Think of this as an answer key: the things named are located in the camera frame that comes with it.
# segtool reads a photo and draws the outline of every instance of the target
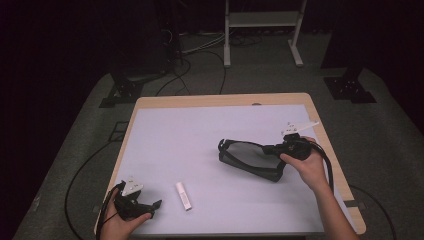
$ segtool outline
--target shelf leg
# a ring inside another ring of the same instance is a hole
[[[229,0],[225,1],[225,44],[224,44],[224,66],[231,66],[230,55],[230,9]]]
[[[307,0],[303,0],[302,6],[300,7],[299,15],[297,16],[296,27],[294,29],[293,39],[288,41],[297,67],[303,67],[303,61],[300,57],[299,51],[297,50],[296,44],[300,33],[300,27],[302,26],[303,16],[305,15],[306,2]]]

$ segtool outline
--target right hand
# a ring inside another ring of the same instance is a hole
[[[315,139],[304,137],[309,141],[315,142]],[[309,186],[312,191],[317,191],[322,187],[328,187],[327,178],[325,177],[324,161],[322,156],[314,149],[311,155],[301,161],[287,154],[281,154],[280,158],[293,166],[300,174],[302,180]]]

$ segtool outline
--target white marker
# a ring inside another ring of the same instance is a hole
[[[177,191],[178,191],[178,194],[180,195],[181,201],[183,202],[184,209],[186,211],[190,210],[191,204],[190,204],[190,201],[188,200],[187,193],[184,189],[183,183],[177,182],[177,184],[175,184],[175,187],[177,187]]]

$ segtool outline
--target black base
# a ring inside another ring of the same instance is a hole
[[[140,98],[142,89],[143,84],[136,84],[134,89],[131,91],[132,94],[127,93],[126,96],[121,96],[116,86],[113,85],[108,97],[103,98],[99,108],[113,108],[115,107],[115,104],[135,103],[137,102],[137,99]]]
[[[370,92],[365,91],[358,80],[343,77],[325,77],[325,84],[335,100],[350,100],[352,103],[376,103]]]

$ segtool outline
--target white shelf frame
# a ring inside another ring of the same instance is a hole
[[[293,38],[288,40],[297,67],[303,66],[302,58],[297,50],[297,40],[302,26],[307,0],[302,0],[299,11],[286,12],[240,12],[230,13],[229,0],[225,1],[225,44],[224,66],[231,66],[230,27],[279,27],[294,26]]]

